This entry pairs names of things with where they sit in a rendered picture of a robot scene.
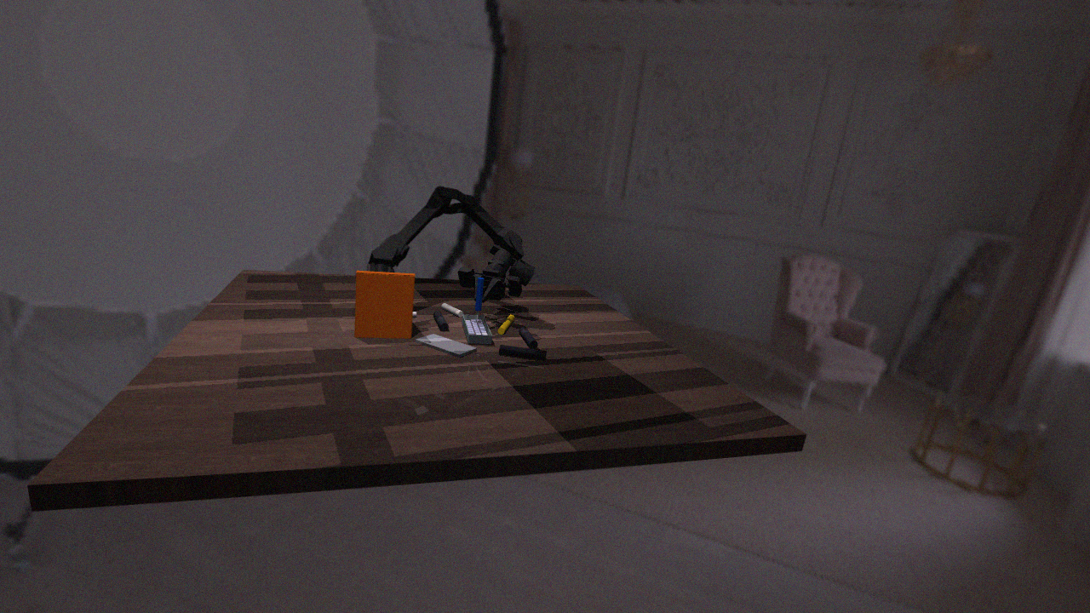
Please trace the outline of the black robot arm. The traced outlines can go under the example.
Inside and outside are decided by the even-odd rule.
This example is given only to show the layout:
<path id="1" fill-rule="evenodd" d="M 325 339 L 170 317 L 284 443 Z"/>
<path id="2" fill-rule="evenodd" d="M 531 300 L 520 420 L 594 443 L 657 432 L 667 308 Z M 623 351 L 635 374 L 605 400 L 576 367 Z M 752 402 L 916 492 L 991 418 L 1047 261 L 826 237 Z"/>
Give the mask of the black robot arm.
<path id="1" fill-rule="evenodd" d="M 458 199 L 460 203 L 450 204 L 451 199 Z M 484 232 L 491 236 L 494 242 L 491 255 L 494 255 L 493 259 L 505 261 L 508 268 L 512 266 L 509 269 L 510 276 L 520 277 L 523 286 L 530 283 L 535 274 L 535 267 L 521 260 L 523 257 L 521 237 L 494 220 L 488 212 L 480 207 L 476 199 L 458 191 L 458 189 L 449 189 L 449 187 L 433 189 L 426 205 L 414 215 L 411 221 L 405 224 L 400 232 L 388 237 L 382 241 L 382 245 L 371 250 L 367 271 L 393 272 L 393 266 L 398 266 L 399 261 L 405 259 L 408 244 L 433 218 L 439 217 L 441 214 L 456 213 L 467 214 L 471 220 L 479 224 Z"/>

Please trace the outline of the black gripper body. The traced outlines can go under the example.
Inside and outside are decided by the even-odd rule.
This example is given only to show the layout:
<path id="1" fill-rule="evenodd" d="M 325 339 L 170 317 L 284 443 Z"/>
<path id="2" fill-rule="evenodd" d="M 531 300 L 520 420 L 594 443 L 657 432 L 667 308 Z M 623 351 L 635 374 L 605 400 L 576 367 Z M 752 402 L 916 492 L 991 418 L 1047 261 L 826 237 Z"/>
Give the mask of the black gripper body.
<path id="1" fill-rule="evenodd" d="M 502 277 L 506 277 L 507 271 L 508 267 L 505 261 L 499 259 L 493 259 L 488 260 L 488 267 L 486 269 L 485 268 L 483 269 L 483 274 L 480 274 L 480 272 L 475 272 L 474 274 L 474 269 L 461 266 L 461 268 L 458 271 L 458 277 L 461 287 L 467 287 L 467 288 L 473 288 L 473 279 L 472 279 L 473 275 L 479 275 L 484 277 L 484 284 L 487 284 L 487 286 L 488 284 L 491 284 L 491 280 L 493 278 L 501 279 L 502 291 L 505 291 L 506 289 L 505 287 L 507 287 L 509 288 L 508 295 L 520 296 L 522 292 L 521 278 L 507 275 L 508 281 L 505 283 L 505 278 Z"/>

